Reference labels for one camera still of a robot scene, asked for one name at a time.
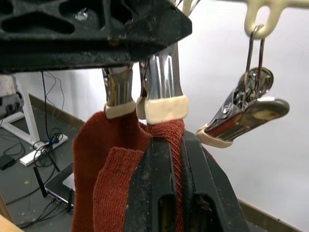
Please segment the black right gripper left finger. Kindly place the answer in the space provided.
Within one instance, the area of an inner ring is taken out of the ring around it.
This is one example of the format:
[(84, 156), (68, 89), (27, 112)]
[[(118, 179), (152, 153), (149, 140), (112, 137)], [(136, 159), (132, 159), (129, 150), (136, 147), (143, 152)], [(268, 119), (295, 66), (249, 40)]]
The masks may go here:
[(152, 138), (129, 184), (124, 230), (174, 232), (177, 190), (170, 144)]

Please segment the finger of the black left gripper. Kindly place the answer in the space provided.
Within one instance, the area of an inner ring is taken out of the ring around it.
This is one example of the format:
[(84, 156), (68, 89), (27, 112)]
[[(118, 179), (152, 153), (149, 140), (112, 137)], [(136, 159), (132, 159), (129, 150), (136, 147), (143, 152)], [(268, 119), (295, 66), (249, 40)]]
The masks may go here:
[(132, 21), (126, 23), (131, 61), (140, 61), (192, 33), (192, 22), (170, 2), (127, 2)]
[(3, 0), (0, 71), (65, 70), (133, 62), (127, 2), (166, 0)]

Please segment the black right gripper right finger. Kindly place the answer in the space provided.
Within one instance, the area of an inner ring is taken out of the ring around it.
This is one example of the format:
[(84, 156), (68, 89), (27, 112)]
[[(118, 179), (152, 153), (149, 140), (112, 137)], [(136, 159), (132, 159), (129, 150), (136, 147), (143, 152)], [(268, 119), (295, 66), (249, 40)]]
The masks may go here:
[(189, 131), (181, 138), (181, 166), (184, 231), (249, 231), (227, 175)]

